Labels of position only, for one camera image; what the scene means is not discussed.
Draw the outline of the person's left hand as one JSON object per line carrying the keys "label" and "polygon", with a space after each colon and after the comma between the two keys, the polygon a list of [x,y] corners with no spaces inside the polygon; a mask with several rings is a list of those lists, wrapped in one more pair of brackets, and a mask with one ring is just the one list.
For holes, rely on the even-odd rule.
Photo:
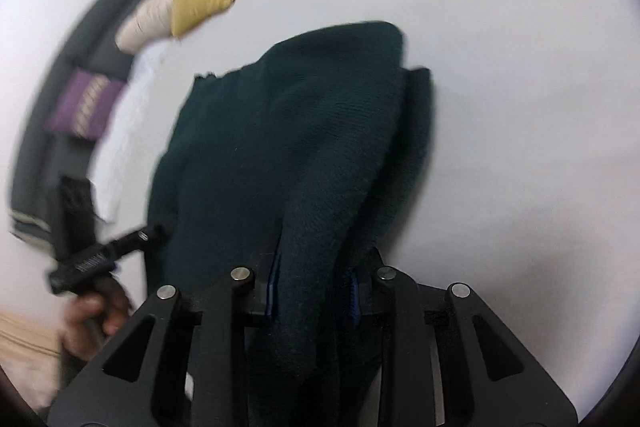
{"label": "person's left hand", "polygon": [[131,301],[113,277],[98,280],[92,291],[68,300],[63,312],[62,346],[88,362],[128,321]]}

